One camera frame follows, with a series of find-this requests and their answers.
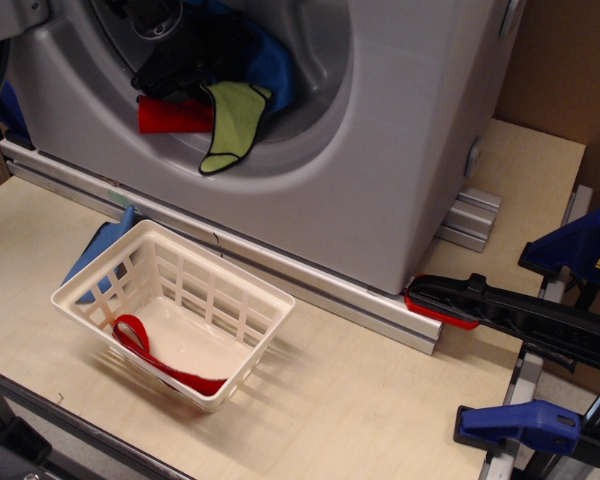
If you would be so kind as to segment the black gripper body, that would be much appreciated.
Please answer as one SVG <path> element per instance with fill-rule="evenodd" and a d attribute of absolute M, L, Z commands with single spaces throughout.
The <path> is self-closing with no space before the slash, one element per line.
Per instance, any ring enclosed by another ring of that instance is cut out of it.
<path fill-rule="evenodd" d="M 134 32 L 152 46 L 152 52 L 132 76 L 131 85 L 157 99 L 182 92 L 203 100 L 206 85 L 240 80 L 245 51 L 256 43 L 239 13 L 196 17 L 183 12 L 143 31 L 135 25 Z"/>

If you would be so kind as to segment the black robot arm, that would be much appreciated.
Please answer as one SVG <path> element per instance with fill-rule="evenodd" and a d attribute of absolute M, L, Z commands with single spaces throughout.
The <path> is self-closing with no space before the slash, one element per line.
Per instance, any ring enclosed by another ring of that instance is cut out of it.
<path fill-rule="evenodd" d="M 134 34 L 152 46 L 131 78 L 145 95 L 164 99 L 176 92 L 208 105 L 204 86 L 239 77 L 241 52 L 254 42 L 244 16 L 219 12 L 210 1 L 109 1 Z"/>

